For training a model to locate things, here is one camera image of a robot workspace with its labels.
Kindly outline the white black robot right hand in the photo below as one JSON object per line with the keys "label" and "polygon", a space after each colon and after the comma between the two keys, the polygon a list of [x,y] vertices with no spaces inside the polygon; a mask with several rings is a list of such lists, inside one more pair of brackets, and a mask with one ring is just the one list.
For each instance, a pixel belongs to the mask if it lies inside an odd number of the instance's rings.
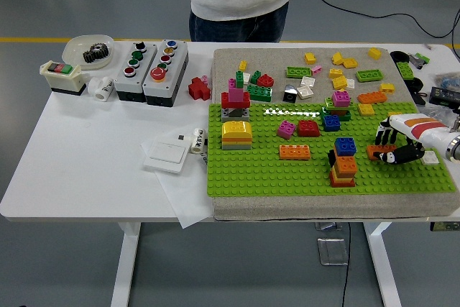
{"label": "white black robot right hand", "polygon": [[412,162],[424,156],[425,149],[435,148],[452,162],[459,161],[459,133],[425,114],[396,114],[380,122],[375,144],[394,144],[397,135],[405,135],[407,144],[392,152],[374,152],[373,156],[390,164]]}

